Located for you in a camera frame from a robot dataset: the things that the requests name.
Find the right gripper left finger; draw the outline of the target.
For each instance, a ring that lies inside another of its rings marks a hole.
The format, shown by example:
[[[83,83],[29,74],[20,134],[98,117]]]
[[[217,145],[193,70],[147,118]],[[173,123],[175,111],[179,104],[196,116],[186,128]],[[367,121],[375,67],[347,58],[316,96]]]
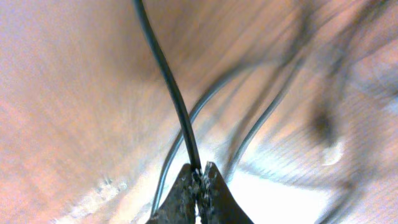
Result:
[[[196,192],[193,174],[191,165],[184,164],[163,204],[156,208],[160,204],[167,176],[167,169],[165,166],[163,167],[153,200],[151,215],[146,224],[195,224]]]

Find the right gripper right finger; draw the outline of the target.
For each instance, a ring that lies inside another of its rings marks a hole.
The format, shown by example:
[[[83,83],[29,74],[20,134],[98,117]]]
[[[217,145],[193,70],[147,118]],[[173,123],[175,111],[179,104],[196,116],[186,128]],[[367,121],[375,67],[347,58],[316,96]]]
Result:
[[[253,224],[237,204],[214,162],[207,162],[197,204],[204,224]]]

